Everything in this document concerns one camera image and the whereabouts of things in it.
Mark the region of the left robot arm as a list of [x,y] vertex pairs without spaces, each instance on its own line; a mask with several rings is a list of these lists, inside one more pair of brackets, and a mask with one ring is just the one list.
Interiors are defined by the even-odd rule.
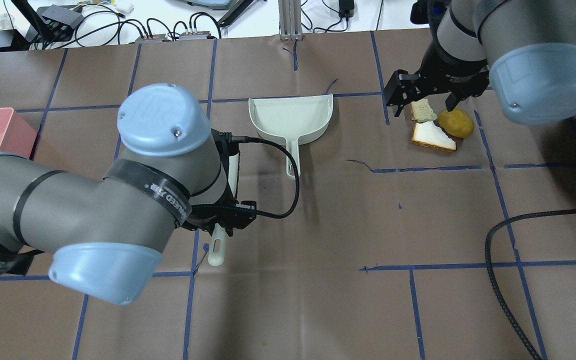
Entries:
[[34,252],[50,253],[51,281],[128,305],[174,230],[224,236],[253,221],[256,203],[237,201],[226,146],[192,92],[171,83],[138,89],[117,126],[125,149],[102,180],[0,152],[0,276],[24,275]]

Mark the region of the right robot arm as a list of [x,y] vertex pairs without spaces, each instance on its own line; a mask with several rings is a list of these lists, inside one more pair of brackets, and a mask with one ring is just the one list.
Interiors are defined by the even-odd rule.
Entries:
[[419,69],[398,69],[386,105],[448,94],[446,109],[491,87],[506,119],[542,125],[576,116],[576,0],[418,0],[432,41]]

